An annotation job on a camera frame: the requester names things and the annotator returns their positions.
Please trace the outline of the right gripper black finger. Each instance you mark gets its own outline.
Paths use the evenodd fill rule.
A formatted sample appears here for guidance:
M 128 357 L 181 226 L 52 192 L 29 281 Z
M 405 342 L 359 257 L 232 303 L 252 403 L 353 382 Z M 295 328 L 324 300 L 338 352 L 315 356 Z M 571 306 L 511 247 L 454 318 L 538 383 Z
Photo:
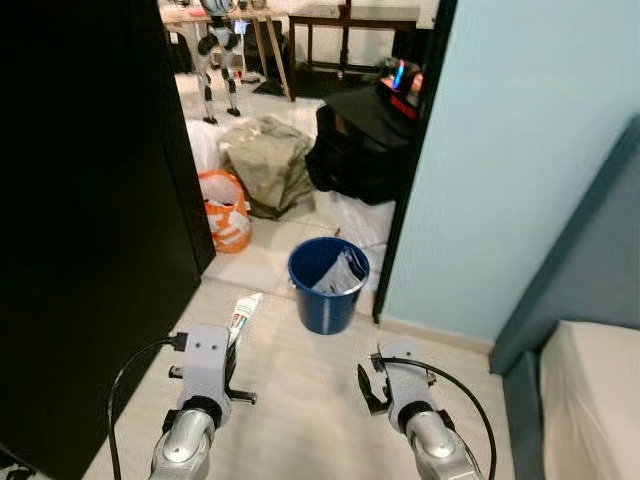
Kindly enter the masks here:
M 358 389 L 360 389 L 367 411 L 371 415 L 378 415 L 378 413 L 387 411 L 387 402 L 374 393 L 374 384 L 371 383 L 369 372 L 367 372 L 364 365 L 358 366 Z

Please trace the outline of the white toothpaste tube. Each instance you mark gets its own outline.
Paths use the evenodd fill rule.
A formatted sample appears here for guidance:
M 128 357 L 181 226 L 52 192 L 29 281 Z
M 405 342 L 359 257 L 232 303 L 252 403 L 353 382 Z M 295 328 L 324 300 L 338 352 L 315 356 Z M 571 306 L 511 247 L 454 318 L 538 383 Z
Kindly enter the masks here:
M 255 314 L 257 307 L 259 307 L 262 297 L 264 297 L 264 293 L 253 293 L 248 294 L 246 297 L 239 298 L 236 302 L 236 306 L 234 306 L 232 312 L 232 320 L 230 320 L 230 346 L 237 346 L 241 334 L 244 332 L 244 329 L 246 329 L 248 321 L 250 321 L 253 314 Z

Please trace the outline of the blue plastic bucket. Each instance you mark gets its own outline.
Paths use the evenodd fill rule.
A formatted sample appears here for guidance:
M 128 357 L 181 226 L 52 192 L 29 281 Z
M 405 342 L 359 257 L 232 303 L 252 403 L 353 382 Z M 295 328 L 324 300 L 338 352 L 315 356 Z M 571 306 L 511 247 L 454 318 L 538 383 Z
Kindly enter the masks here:
M 365 252 L 360 250 L 364 256 L 365 265 L 369 268 L 369 275 L 357 291 L 348 294 L 321 294 L 311 288 L 320 275 L 323 275 L 325 270 L 333 264 L 338 253 L 346 250 L 360 250 L 360 248 L 356 244 L 349 243 L 347 239 L 323 236 L 306 239 L 298 244 L 288 257 L 285 270 L 296 292 L 301 321 L 312 333 L 332 335 L 343 332 L 355 315 L 358 296 L 369 282 L 371 276 L 369 259 Z

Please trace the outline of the crumpled clear plastic wrapper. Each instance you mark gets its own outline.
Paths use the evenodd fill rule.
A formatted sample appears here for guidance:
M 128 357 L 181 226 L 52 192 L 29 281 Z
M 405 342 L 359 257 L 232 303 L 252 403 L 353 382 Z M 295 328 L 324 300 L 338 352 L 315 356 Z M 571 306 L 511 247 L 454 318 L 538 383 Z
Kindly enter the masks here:
M 348 294 L 357 291 L 367 280 L 369 268 L 365 265 L 360 250 L 338 253 L 333 264 L 325 270 L 311 288 L 321 294 Z

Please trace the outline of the orange and white bag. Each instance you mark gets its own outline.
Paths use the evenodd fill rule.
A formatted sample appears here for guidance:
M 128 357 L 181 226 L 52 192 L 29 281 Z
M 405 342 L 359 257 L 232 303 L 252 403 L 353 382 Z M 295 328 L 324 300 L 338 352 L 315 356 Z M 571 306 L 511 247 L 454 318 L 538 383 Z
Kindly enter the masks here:
M 239 253 L 251 241 L 251 220 L 244 189 L 236 175 L 215 169 L 198 174 L 198 186 L 212 243 L 219 253 Z

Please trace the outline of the white plastic bag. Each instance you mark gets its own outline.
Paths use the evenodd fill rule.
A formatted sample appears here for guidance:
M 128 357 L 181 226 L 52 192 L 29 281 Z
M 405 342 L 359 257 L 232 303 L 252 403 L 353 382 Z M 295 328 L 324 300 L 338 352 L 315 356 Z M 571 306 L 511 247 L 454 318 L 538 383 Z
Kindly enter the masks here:
M 388 243 L 396 201 L 371 205 L 338 192 L 328 192 L 326 196 L 340 238 L 361 248 Z
M 197 173 L 221 168 L 220 140 L 223 129 L 206 122 L 187 122 L 189 146 Z

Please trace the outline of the beige fabric sack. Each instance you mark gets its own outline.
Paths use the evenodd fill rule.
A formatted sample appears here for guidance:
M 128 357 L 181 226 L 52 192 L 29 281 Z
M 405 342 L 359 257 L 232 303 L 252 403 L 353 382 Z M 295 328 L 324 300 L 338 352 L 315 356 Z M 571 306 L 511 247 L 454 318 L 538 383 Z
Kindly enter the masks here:
M 315 191 L 307 172 L 311 138 L 274 116 L 256 116 L 221 134 L 223 166 L 236 175 L 253 218 L 278 220 Z

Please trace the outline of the black wardrobe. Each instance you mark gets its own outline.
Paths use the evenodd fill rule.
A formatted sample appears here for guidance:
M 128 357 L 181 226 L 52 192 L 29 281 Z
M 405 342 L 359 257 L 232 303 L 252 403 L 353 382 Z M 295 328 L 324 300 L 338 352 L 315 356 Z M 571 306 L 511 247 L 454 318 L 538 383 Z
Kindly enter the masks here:
M 198 287 L 155 0 L 0 0 L 0 449 L 81 480 Z

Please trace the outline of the large black fabric bag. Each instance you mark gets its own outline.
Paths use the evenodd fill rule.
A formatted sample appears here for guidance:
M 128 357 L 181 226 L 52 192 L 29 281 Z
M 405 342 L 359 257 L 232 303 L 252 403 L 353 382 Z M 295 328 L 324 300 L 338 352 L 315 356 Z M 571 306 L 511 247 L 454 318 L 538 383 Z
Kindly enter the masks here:
M 317 191 L 365 204 L 398 201 L 411 184 L 416 123 L 374 86 L 326 96 L 315 111 L 314 146 L 305 155 Z

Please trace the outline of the light wooden table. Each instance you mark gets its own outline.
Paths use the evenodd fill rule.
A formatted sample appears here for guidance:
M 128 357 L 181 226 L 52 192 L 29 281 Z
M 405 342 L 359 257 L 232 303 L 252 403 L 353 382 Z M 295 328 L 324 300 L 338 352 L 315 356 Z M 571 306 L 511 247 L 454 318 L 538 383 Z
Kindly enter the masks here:
M 218 122 L 212 110 L 212 91 L 210 87 L 210 61 L 212 51 L 221 50 L 218 72 L 224 79 L 228 91 L 227 113 L 241 115 L 238 109 L 237 77 L 230 73 L 230 61 L 234 55 L 244 51 L 244 26 L 253 24 L 257 50 L 265 55 L 261 28 L 268 31 L 271 56 L 275 60 L 276 76 L 283 88 L 284 96 L 294 101 L 294 95 L 285 73 L 284 56 L 280 46 L 279 33 L 275 28 L 278 13 L 266 8 L 265 0 L 198 0 L 193 6 L 192 0 L 165 0 L 159 6 L 160 18 L 166 31 L 177 32 L 192 41 L 188 46 L 188 56 L 192 61 L 192 72 L 196 74 L 198 87 L 204 92 L 202 105 L 205 108 L 204 119 L 207 123 Z

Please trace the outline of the dark wooden table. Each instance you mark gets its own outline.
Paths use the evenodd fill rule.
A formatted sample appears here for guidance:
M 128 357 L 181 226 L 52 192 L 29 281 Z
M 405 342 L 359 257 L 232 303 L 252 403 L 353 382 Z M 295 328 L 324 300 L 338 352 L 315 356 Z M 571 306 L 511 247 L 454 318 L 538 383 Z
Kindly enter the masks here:
M 334 70 L 334 72 L 374 73 L 372 65 L 352 63 L 349 59 L 349 32 L 352 29 L 370 29 L 370 31 L 404 32 L 411 36 L 419 23 L 420 9 L 416 6 L 353 6 L 351 1 L 342 4 L 308 3 L 297 6 L 288 13 L 288 26 L 291 29 L 289 50 L 294 60 L 298 58 L 297 28 L 306 29 L 305 50 L 307 58 L 301 61 L 303 69 L 316 68 Z M 335 27 L 340 29 L 339 60 L 320 61 L 314 59 L 314 28 Z

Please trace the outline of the black door frame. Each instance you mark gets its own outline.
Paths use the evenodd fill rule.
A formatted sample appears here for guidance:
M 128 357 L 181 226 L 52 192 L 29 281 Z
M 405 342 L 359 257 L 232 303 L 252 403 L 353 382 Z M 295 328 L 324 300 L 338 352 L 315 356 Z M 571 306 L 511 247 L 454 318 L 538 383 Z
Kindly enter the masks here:
M 387 251 L 383 262 L 378 282 L 378 292 L 372 297 L 372 323 L 376 326 L 383 325 L 383 312 L 387 306 L 387 297 L 390 291 L 390 278 L 396 266 L 396 256 L 401 247 L 401 237 L 404 230 L 404 220 L 406 220 L 408 205 L 412 197 L 413 183 L 419 172 L 420 157 L 426 133 L 431 123 L 436 92 L 439 90 L 440 76 L 444 67 L 445 54 L 447 54 L 448 44 L 454 28 L 454 20 L 457 17 L 458 4 L 460 0 L 435 0 L 436 10 L 431 23 L 430 32 L 425 40 L 416 41 L 411 52 L 412 59 L 420 65 L 422 69 L 422 82 L 419 91 L 419 105 L 417 105 L 417 116 L 413 123 L 410 146 L 408 146 L 408 156 L 404 160 L 402 169 L 402 179 L 404 188 L 401 195 L 396 198 L 396 209 L 393 212 L 392 224 L 390 224 Z

